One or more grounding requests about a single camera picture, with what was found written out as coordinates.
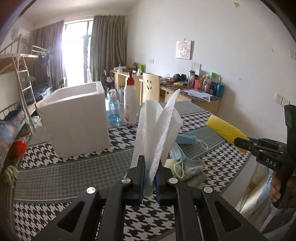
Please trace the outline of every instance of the hand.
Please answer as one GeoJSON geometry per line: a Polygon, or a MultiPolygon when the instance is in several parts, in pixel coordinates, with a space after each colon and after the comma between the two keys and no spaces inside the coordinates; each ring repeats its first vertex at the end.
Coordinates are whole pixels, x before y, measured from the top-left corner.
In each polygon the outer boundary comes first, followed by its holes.
{"type": "MultiPolygon", "coordinates": [[[[296,177],[291,177],[287,182],[287,187],[291,188],[292,195],[296,194],[296,177]]],[[[271,189],[270,189],[270,200],[276,202],[281,198],[281,182],[277,177],[277,173],[272,173],[271,189]]]]}

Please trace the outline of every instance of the curtain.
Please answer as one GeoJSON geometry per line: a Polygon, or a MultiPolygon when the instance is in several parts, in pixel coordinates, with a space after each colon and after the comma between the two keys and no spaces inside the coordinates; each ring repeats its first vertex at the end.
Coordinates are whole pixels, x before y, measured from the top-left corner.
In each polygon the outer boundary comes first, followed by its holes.
{"type": "Polygon", "coordinates": [[[63,79],[62,61],[62,34],[64,21],[50,24],[32,32],[30,45],[36,45],[47,50],[50,49],[49,66],[41,66],[37,61],[29,66],[30,75],[35,77],[33,86],[51,82],[53,90],[58,89],[59,82],[63,79]]]}
{"type": "Polygon", "coordinates": [[[90,45],[92,81],[99,81],[103,71],[126,65],[125,16],[94,17],[90,45]]]}

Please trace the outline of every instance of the paper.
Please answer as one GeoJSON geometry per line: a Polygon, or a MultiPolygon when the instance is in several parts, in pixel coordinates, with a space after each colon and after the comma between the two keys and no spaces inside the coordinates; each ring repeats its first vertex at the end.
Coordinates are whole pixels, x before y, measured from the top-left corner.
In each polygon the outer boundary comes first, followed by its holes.
{"type": "Polygon", "coordinates": [[[211,95],[208,94],[208,93],[199,92],[199,91],[196,91],[196,90],[188,90],[188,91],[184,91],[184,92],[188,93],[188,95],[190,95],[190,96],[194,96],[194,97],[203,99],[203,100],[205,100],[207,102],[211,101],[211,95]]]}
{"type": "Polygon", "coordinates": [[[164,166],[183,123],[174,108],[179,92],[170,97],[164,108],[157,101],[146,100],[140,111],[131,168],[137,166],[139,155],[145,157],[145,196],[153,193],[159,160],[164,166]]]}

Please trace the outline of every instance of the mask ear loop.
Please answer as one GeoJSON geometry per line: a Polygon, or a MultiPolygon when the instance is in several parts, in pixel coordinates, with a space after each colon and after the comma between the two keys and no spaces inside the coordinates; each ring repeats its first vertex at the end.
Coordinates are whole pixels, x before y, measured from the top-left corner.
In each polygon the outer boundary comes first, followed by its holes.
{"type": "Polygon", "coordinates": [[[181,159],[181,165],[179,164],[180,162],[176,162],[174,164],[174,172],[175,172],[175,175],[179,178],[179,179],[182,179],[184,177],[184,169],[183,169],[183,159],[181,159]],[[182,170],[182,176],[179,176],[176,172],[176,165],[179,164],[181,166],[181,170],[182,170]]]}
{"type": "MultiPolygon", "coordinates": [[[[202,147],[206,150],[209,149],[208,145],[203,141],[203,140],[200,140],[200,139],[197,139],[197,141],[199,141],[199,143],[202,145],[202,147]]],[[[176,162],[174,164],[174,172],[175,172],[175,175],[179,178],[179,179],[182,179],[184,177],[184,169],[183,169],[183,159],[181,158],[181,164],[180,162],[176,162]],[[182,176],[179,176],[178,173],[176,172],[176,165],[179,164],[181,166],[181,170],[182,170],[182,176]]]]}
{"type": "Polygon", "coordinates": [[[209,147],[207,146],[207,144],[203,141],[203,140],[200,140],[200,139],[197,139],[197,141],[199,141],[199,143],[202,145],[202,147],[206,150],[209,150],[209,147]]]}

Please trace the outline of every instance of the anime picture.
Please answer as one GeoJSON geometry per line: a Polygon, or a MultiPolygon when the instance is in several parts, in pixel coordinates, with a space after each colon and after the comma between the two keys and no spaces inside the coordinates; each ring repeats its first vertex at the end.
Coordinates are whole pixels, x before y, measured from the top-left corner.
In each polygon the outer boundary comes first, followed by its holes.
{"type": "Polygon", "coordinates": [[[177,41],[176,58],[190,59],[191,41],[177,41]]]}

